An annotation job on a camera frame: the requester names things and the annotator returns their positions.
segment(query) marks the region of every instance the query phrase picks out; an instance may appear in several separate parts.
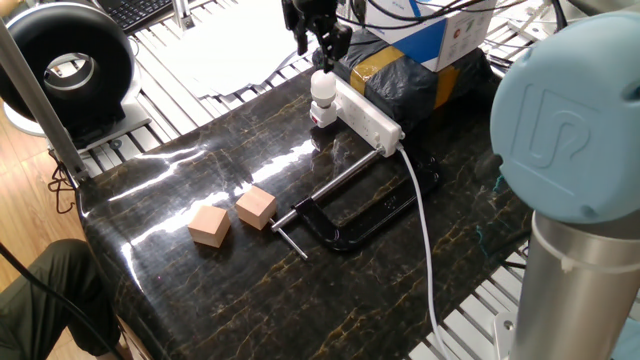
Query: white power strip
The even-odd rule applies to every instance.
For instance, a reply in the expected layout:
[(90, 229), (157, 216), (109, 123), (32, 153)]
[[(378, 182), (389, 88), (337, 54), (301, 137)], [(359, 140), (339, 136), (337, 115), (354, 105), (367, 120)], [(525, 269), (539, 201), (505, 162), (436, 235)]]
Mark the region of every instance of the white power strip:
[(331, 75), (336, 79), (335, 103), (338, 106), (338, 117), (374, 149), (384, 148), (384, 157), (393, 155), (398, 142), (404, 139), (400, 125), (340, 77), (333, 73)]

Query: black marble surface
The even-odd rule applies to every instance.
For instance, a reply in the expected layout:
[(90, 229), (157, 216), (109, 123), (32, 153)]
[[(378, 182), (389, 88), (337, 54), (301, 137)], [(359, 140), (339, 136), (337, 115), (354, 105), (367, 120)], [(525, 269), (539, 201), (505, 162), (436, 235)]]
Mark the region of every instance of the black marble surface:
[[(310, 74), (81, 184), (82, 225), (117, 312), (154, 358), (395, 359), (431, 331), (417, 206), (351, 253), (326, 249), (296, 221), (285, 230), (307, 262), (237, 218), (249, 184), (275, 195), (283, 215), (370, 151), (340, 124), (313, 127)], [(529, 228), (489, 157), (491, 96), (486, 86), (450, 103), (407, 140), (441, 167), (424, 197), (440, 318), (498, 266), (501, 254), (484, 252)], [(381, 159), (324, 208), (344, 222), (407, 176), (399, 154)], [(201, 204), (229, 209), (220, 249), (187, 231)]]

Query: wooden block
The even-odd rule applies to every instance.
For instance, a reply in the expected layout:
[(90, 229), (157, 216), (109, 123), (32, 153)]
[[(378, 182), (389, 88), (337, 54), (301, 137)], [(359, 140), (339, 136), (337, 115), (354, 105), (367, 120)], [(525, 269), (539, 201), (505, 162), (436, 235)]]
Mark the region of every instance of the wooden block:
[(236, 210), (240, 220), (262, 230), (276, 214), (276, 198), (253, 186), (238, 200)]
[(193, 241), (219, 248), (230, 226), (227, 210), (202, 206), (189, 224), (189, 233)]

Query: person's leg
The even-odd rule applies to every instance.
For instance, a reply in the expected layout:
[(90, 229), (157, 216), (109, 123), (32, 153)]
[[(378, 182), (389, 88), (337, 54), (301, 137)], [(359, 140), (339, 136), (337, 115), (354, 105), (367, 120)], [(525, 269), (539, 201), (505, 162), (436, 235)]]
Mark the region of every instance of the person's leg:
[[(113, 346), (118, 343), (117, 319), (86, 243), (80, 240), (54, 242), (29, 266), (29, 271), (85, 312)], [(25, 278), (18, 278), (0, 293), (0, 335), (3, 328), (5, 333), (9, 332), (24, 359), (46, 359), (67, 325), (82, 350), (94, 356), (108, 352), (58, 301)]]

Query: keyboard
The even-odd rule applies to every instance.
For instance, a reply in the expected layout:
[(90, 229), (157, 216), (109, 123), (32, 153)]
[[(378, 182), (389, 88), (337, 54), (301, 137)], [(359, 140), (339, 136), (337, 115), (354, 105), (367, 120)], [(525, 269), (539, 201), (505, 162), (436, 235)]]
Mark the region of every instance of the keyboard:
[(98, 0), (126, 34), (151, 25), (173, 11), (171, 0)]

